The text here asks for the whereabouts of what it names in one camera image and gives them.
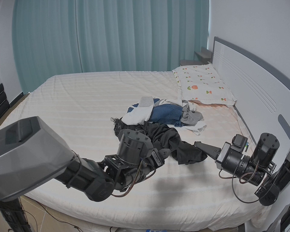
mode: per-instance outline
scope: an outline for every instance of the black fabric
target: black fabric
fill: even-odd
[[[116,136],[122,129],[141,132],[151,139],[153,146],[158,150],[170,149],[172,157],[178,161],[178,164],[194,164],[205,160],[207,157],[200,149],[181,141],[177,130],[169,128],[165,124],[144,122],[144,125],[128,126],[121,119],[112,119],[112,121],[115,123]]]

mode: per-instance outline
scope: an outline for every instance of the bed sheet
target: bed sheet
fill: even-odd
[[[172,72],[96,72],[57,75],[32,92],[1,125],[38,115],[80,157],[103,160],[115,154],[119,141],[111,117],[122,117],[142,96],[177,98]],[[200,136],[179,128],[184,141],[202,141],[222,147],[225,141],[248,131],[232,106],[197,105],[207,124]],[[247,154],[251,155],[253,146]],[[84,193],[67,189],[56,180],[26,194],[57,211],[96,224],[135,228],[197,231],[235,227],[251,218],[263,223],[269,208],[259,202],[239,202],[231,180],[218,177],[214,161],[178,165],[171,156],[156,174],[134,186],[124,198],[92,202]],[[251,184],[234,187],[246,201],[256,199]]]

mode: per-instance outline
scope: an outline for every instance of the curtain fold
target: curtain fold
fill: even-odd
[[[57,74],[170,71],[207,45],[209,0],[15,1],[23,92]]]

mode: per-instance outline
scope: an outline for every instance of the wall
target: wall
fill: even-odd
[[[0,82],[9,103],[22,93],[12,47],[13,6],[14,0],[0,0]]]
[[[264,59],[290,78],[289,0],[210,0],[208,48],[218,36]],[[245,223],[247,231],[264,231],[290,203],[290,186],[273,205],[260,229]]]

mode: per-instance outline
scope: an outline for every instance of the white headboard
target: white headboard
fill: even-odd
[[[264,132],[279,142],[273,162],[277,171],[290,149],[290,79],[256,55],[218,37],[214,38],[212,64],[236,97],[236,109],[255,142]],[[263,231],[290,203],[290,186],[272,206]],[[245,223],[250,232],[250,222]]]

